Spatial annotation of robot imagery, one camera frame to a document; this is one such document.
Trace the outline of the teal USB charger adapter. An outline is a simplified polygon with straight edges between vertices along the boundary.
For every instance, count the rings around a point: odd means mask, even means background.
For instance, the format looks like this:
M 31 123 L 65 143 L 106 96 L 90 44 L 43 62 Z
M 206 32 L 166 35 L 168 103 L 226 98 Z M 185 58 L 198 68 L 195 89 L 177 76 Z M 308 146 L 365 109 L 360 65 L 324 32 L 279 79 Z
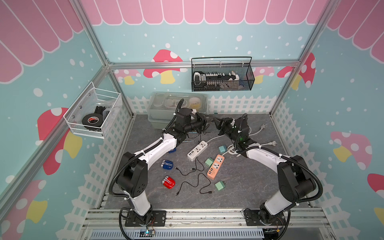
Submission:
M 219 146 L 219 152 L 220 154 L 225 154 L 228 151 L 227 147 L 225 145 Z

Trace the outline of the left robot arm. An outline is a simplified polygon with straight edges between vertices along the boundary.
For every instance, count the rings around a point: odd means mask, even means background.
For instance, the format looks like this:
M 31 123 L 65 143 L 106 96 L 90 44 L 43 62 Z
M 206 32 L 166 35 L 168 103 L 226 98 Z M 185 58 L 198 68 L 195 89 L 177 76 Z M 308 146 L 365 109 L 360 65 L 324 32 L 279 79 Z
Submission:
M 152 212 L 152 205 L 145 193 L 150 167 L 183 143 L 189 132 L 205 131 L 209 122 L 209 116 L 195 109 L 183 108 L 183 102 L 179 101 L 173 118 L 162 129 L 157 141 L 134 154 L 123 154 L 120 166 L 109 184 L 109 195 L 126 198 L 137 217 L 146 218 Z

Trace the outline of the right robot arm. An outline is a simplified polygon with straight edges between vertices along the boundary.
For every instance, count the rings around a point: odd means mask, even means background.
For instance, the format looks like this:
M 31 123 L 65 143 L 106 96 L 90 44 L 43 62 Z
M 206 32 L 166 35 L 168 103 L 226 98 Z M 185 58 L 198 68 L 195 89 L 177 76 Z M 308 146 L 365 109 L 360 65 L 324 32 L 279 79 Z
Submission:
M 309 170 L 302 157 L 279 154 L 250 137 L 247 114 L 238 119 L 214 118 L 214 122 L 219 135 L 225 135 L 233 142 L 236 154 L 255 160 L 277 173 L 278 191 L 260 206 L 262 224 L 270 225 L 284 211 L 322 196 L 324 188 L 320 179 Z

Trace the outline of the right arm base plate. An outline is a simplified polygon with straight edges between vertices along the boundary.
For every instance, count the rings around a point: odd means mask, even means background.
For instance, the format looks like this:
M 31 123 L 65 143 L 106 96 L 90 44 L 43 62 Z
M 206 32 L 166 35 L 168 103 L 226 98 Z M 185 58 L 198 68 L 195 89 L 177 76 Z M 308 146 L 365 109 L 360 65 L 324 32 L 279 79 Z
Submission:
M 286 224 L 283 213 L 270 215 L 266 210 L 244 209 L 243 215 L 247 226 L 275 226 L 282 227 Z

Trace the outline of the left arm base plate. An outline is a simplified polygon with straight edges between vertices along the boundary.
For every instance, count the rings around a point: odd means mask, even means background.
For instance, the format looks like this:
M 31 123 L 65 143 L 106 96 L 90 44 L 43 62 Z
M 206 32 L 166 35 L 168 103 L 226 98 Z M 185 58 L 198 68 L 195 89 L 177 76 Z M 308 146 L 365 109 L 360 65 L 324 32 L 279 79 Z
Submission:
M 144 216 L 134 211 L 128 212 L 125 227 L 164 227 L 166 222 L 166 211 L 148 211 Z

